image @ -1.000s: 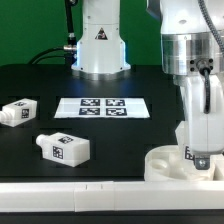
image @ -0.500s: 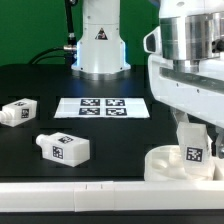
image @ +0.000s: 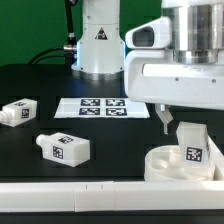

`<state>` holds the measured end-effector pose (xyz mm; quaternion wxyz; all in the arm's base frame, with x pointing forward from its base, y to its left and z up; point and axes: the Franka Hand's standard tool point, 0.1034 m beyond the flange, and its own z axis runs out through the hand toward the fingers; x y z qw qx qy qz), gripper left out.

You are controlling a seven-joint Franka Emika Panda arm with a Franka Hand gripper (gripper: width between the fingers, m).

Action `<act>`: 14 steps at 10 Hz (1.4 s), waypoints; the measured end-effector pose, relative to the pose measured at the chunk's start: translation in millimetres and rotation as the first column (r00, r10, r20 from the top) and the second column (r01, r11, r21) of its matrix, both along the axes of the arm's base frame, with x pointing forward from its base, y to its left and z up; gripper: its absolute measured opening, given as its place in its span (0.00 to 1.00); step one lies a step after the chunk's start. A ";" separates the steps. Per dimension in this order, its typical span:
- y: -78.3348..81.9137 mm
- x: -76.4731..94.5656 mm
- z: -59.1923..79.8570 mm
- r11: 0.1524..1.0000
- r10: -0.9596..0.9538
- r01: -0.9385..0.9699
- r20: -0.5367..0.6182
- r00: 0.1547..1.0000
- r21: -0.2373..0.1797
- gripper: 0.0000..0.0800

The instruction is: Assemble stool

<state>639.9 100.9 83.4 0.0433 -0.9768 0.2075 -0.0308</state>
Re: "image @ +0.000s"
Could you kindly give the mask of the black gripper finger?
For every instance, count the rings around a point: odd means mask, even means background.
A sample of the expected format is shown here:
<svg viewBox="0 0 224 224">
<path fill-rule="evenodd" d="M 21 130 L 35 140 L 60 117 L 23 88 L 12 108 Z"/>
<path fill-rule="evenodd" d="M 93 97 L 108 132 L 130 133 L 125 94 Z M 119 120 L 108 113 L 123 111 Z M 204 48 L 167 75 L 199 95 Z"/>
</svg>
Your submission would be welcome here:
<svg viewBox="0 0 224 224">
<path fill-rule="evenodd" d="M 164 104 L 156 104 L 155 111 L 163 123 L 164 133 L 168 133 L 168 124 L 173 120 L 173 117 L 170 113 L 169 107 Z"/>
</svg>

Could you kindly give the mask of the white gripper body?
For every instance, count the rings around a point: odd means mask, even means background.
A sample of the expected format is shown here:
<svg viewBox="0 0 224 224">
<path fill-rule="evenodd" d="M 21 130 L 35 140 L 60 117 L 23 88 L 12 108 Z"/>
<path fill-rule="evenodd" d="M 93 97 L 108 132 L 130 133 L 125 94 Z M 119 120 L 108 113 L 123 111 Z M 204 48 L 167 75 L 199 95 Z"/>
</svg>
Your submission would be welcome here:
<svg viewBox="0 0 224 224">
<path fill-rule="evenodd" d="M 224 50 L 171 47 L 171 20 L 126 33 L 125 92 L 133 101 L 224 110 Z"/>
</svg>

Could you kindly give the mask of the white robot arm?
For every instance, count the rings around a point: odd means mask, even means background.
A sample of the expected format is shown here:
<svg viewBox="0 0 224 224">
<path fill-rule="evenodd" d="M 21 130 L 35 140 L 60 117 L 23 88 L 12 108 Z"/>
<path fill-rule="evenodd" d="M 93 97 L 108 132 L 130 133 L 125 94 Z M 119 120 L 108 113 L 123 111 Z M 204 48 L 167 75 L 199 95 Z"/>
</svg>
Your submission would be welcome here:
<svg viewBox="0 0 224 224">
<path fill-rule="evenodd" d="M 160 18 L 119 34 L 120 0 L 83 0 L 74 70 L 87 79 L 124 73 L 125 93 L 152 103 L 224 110 L 224 0 L 162 0 Z"/>
</svg>

